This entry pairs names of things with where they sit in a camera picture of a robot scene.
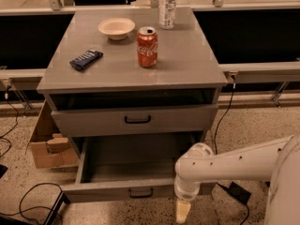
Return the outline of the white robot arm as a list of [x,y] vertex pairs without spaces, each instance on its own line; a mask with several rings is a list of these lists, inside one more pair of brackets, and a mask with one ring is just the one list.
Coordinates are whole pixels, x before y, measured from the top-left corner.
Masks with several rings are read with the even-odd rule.
[[263,225],[300,225],[300,135],[215,155],[198,142],[175,163],[176,222],[187,219],[202,183],[268,181]]

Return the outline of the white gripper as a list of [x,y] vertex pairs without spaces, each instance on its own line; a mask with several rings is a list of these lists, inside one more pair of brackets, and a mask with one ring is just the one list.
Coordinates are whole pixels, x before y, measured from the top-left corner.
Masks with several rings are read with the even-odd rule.
[[186,222],[191,208],[190,202],[195,200],[200,191],[200,184],[189,182],[176,176],[174,179],[174,192],[178,199],[176,201],[176,222],[183,224]]

